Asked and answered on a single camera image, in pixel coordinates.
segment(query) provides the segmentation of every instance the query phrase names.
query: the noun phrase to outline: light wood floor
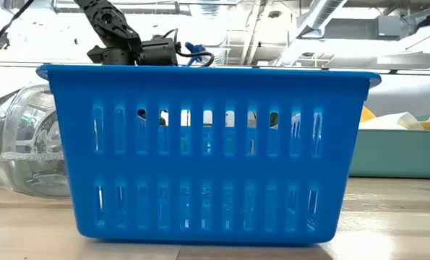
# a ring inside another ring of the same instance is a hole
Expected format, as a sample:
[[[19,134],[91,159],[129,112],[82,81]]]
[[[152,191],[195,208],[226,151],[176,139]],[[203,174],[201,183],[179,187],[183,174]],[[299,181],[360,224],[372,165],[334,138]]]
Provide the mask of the light wood floor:
[[[337,235],[307,248],[104,243],[76,230],[68,199],[0,189],[0,259],[430,259],[430,181],[352,178]]]

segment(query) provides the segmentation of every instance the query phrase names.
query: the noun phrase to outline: transparent container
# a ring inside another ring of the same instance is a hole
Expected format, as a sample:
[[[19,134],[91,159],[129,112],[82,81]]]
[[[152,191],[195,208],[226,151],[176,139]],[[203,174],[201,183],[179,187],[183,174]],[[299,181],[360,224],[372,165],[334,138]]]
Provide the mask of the transparent container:
[[[46,84],[0,98],[0,187],[32,196],[69,196],[54,99]]]

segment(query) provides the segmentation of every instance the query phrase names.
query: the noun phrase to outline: blue plastic basket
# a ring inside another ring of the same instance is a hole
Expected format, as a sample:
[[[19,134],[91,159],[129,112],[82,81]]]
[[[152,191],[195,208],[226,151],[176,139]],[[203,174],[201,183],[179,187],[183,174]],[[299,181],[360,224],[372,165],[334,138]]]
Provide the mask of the blue plastic basket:
[[[271,69],[48,65],[38,73],[56,100],[79,232],[205,243],[330,240],[363,101],[380,82],[372,73]],[[190,126],[181,126],[182,110]]]

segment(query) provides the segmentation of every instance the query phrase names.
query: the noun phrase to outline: teal container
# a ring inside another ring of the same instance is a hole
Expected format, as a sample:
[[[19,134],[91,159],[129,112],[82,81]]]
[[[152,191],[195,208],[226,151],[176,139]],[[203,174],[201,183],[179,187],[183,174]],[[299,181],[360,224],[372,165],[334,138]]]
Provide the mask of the teal container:
[[[359,130],[350,176],[430,178],[430,131]]]

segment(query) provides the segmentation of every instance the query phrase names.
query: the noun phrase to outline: yellow object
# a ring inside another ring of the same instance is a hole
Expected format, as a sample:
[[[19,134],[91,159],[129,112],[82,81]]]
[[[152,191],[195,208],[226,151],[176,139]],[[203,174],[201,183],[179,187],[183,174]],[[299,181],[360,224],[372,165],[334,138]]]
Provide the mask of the yellow object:
[[[430,118],[427,121],[419,122],[425,130],[430,130]]]
[[[362,114],[361,114],[361,120],[360,122],[365,122],[368,120],[371,120],[373,118],[376,118],[376,116],[365,106],[362,107]]]

